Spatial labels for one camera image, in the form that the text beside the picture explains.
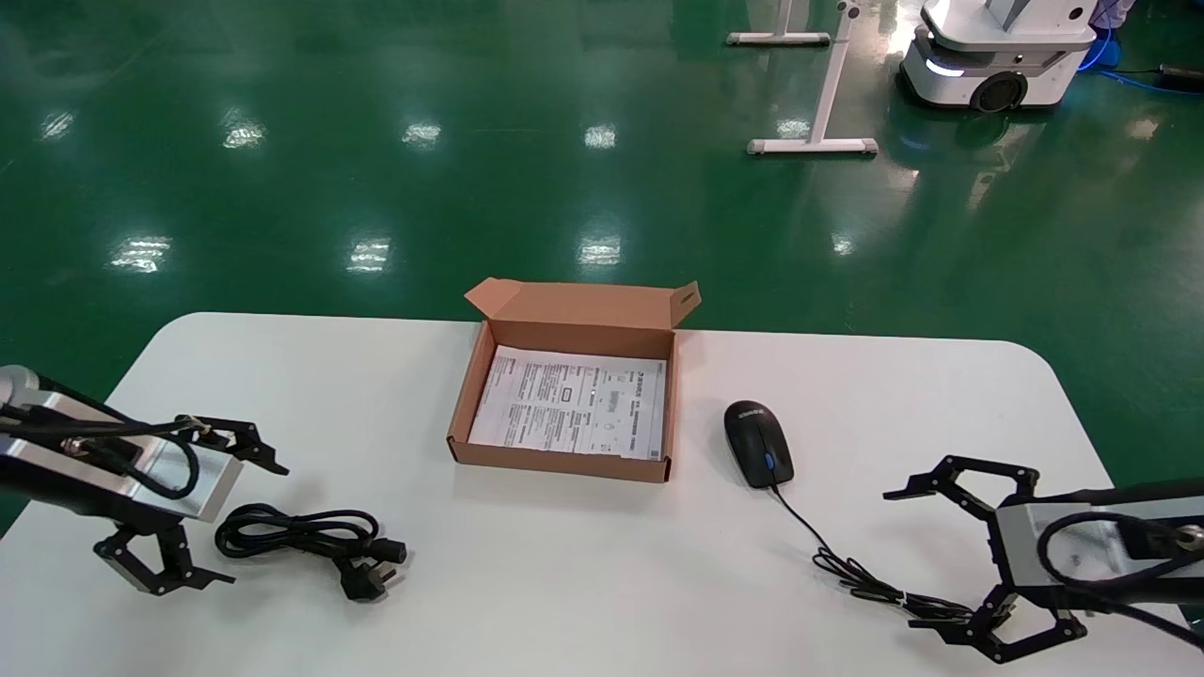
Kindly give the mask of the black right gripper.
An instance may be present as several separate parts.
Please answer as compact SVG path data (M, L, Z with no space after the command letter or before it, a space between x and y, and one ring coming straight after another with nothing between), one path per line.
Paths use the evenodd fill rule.
M960 506L976 520L992 520L996 507L960 485L963 473L982 473L1002 479L1015 481L1013 496L1035 498L1039 471L1035 469L995 463L969 457L945 457L942 463L926 473L911 475L903 489L886 491L884 500L898 501L908 498L944 496ZM1190 567L1179 573L1131 583L1110 585L1109 583L1126 573L1125 570L1087 569L1075 571L1072 577L1091 583L1104 582L1106 585L1088 591L1067 588L1054 581L1044 570L1029 567L1013 569L1007 573L1007 585L996 585L982 604L960 620L919 620L908 622L911 629L932 630L942 642L952 646L970 647L996 664L1005 664L1027 658L1041 650L1050 650L1058 644L1070 643L1087 636L1082 622L1068 611L1104 612L1106 601L1112 604L1170 604L1200 605L1203 600L1203 582L1200 567ZM998 626L1009 620L1016 601L1022 597L1039 608L1051 611L1054 626L1034 635L1007 642L996 634Z

